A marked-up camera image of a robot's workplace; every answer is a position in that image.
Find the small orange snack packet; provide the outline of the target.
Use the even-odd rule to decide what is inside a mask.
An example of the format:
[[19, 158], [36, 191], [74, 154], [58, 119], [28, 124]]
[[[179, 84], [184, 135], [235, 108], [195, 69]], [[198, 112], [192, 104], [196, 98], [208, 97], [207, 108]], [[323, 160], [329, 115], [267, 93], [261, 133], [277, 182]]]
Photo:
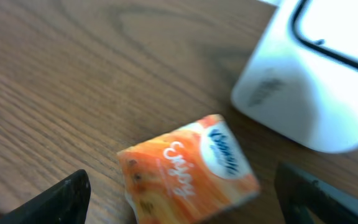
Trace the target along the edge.
[[198, 223], [238, 207], [260, 184], [220, 114], [117, 154], [138, 223]]

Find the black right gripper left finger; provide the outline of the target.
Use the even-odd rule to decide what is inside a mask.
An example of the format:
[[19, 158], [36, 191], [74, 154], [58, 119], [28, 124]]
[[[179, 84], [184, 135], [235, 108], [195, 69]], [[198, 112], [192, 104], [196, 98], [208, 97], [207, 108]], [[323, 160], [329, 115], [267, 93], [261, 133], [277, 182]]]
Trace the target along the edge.
[[80, 169], [3, 215], [0, 224], [84, 224], [90, 196], [89, 177]]

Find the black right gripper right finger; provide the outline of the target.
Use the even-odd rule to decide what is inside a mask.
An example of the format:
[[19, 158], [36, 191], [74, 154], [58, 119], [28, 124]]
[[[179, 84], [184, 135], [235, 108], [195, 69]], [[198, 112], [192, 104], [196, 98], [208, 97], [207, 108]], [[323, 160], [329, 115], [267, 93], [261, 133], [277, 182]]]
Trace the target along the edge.
[[286, 223], [358, 223], [358, 199], [286, 163], [275, 174], [275, 191]]

